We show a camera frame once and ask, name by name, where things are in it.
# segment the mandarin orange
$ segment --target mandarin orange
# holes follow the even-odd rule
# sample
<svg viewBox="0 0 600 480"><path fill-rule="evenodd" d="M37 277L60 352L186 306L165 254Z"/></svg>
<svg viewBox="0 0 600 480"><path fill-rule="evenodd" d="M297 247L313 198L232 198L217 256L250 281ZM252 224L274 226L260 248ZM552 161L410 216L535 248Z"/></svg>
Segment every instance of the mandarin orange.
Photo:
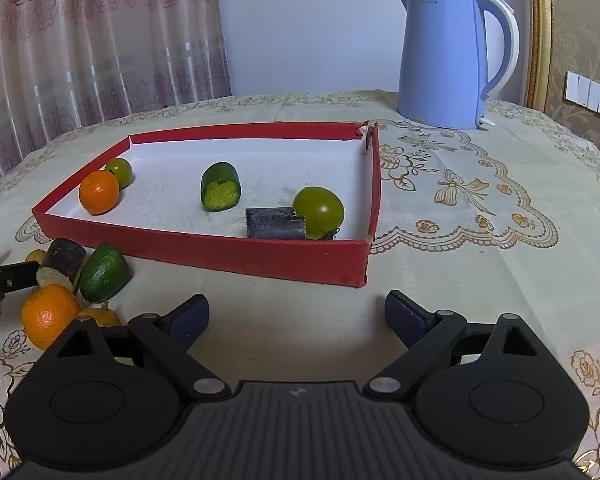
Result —
<svg viewBox="0 0 600 480"><path fill-rule="evenodd" d="M46 350L80 312L80 304L64 286L52 283L33 293L22 307L22 327L30 341Z"/></svg>
<svg viewBox="0 0 600 480"><path fill-rule="evenodd" d="M106 213L116 205L120 184L109 171L97 170L88 174L78 190L82 207L92 215Z"/></svg>

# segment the sheer curtain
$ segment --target sheer curtain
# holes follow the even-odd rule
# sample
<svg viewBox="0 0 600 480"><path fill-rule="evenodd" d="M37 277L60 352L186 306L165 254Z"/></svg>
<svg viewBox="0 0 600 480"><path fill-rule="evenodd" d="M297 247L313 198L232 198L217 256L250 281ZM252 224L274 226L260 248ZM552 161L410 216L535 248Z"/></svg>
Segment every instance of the sheer curtain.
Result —
<svg viewBox="0 0 600 480"><path fill-rule="evenodd" d="M0 177L79 126L230 94L218 0L0 0Z"/></svg>

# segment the blue electric kettle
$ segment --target blue electric kettle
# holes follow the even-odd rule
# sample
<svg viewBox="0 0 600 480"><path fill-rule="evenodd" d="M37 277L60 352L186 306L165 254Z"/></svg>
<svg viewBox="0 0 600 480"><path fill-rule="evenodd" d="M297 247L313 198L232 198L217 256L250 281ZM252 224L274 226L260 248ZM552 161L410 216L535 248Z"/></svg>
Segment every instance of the blue electric kettle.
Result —
<svg viewBox="0 0 600 480"><path fill-rule="evenodd" d="M430 126L480 126L490 92L511 77L520 50L513 9L503 0L401 0L407 10L398 113ZM504 59L487 81L484 13L504 32Z"/></svg>

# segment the kettle handle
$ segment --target kettle handle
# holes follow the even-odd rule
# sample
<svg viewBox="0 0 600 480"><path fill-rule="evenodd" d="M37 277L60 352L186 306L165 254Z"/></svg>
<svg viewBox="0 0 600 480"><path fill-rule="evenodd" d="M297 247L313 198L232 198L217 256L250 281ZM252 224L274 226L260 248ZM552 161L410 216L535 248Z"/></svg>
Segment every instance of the kettle handle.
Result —
<svg viewBox="0 0 600 480"><path fill-rule="evenodd" d="M482 12L490 12L500 22L504 33L504 56L498 73L487 83L482 90L482 99L487 95L500 90L511 78L518 63L520 54L520 31L518 22L513 15L513 9L503 0L476 0Z"/></svg>

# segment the tablecloth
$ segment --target tablecloth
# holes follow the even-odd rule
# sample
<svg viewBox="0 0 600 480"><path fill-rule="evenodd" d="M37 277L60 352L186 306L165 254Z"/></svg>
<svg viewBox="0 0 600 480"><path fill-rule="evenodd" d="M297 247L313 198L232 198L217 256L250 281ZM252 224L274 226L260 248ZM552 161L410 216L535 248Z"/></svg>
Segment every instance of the tablecloth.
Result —
<svg viewBox="0 0 600 480"><path fill-rule="evenodd" d="M365 382L404 351L382 317L392 289L430 311L448 308L475 322L516 312L587 397L590 427L574 460L600 478L600 152L544 114L506 102L488 103L495 126L465 132L407 121L395 101L380 90L228 97L64 134L0 181L0 264L48 246L31 207L129 134L197 124L377 121L382 203L366 286L129 258L134 278L110 307L125 322L205 294L210 324L190 353L232 386L240 379ZM4 406L40 355L20 323L28 294L9 294L0 316L0 476L19 462Z"/></svg>

